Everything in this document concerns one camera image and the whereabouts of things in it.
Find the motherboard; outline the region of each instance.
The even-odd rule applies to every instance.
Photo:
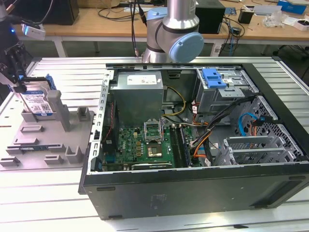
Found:
[[[149,140],[162,132],[160,141]],[[120,128],[118,149],[115,154],[105,154],[105,163],[109,171],[153,169],[156,165],[162,168],[176,168],[189,166],[189,145],[193,140],[189,126],[169,126],[158,130],[150,127],[145,133],[145,128]]]

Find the table leg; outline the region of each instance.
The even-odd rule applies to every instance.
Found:
[[[221,51],[222,43],[214,43],[211,50],[211,57],[218,57]]]
[[[96,53],[99,53],[100,52],[100,46],[98,44],[98,41],[94,41],[93,42],[93,45],[95,46],[95,52]]]
[[[55,43],[59,57],[67,57],[68,54],[67,54],[66,49],[63,46],[62,39],[57,38],[54,40],[54,43]]]
[[[264,47],[263,47],[263,49],[262,49],[262,51],[261,51],[261,55],[265,55],[265,52],[268,50],[268,48],[269,48],[269,45],[264,45]]]

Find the gray power supply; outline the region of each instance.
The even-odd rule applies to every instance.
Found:
[[[161,72],[119,72],[116,80],[110,94],[121,109],[121,127],[137,127],[149,119],[160,119],[164,91]]]

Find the floor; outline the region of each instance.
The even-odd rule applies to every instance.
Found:
[[[34,57],[57,57],[57,51],[53,42],[49,41],[25,41],[27,50]],[[133,48],[130,42],[99,42],[100,52],[96,53],[92,42],[64,42],[69,57],[132,57]],[[146,48],[146,43],[137,43],[140,52]],[[209,56],[212,44],[205,44],[200,56]],[[263,45],[240,44],[234,53],[236,57],[258,57],[261,56]],[[272,56],[278,46],[270,45],[265,56]],[[285,47],[279,52],[279,57],[298,75],[302,76],[309,66],[309,59],[302,61],[302,55],[296,49]],[[304,81],[309,83],[309,72],[306,73]]]

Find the blue hard drive label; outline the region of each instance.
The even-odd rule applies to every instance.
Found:
[[[51,116],[53,114],[49,103],[44,99],[44,92],[41,90],[30,90],[22,93],[22,97],[32,111],[37,116]]]

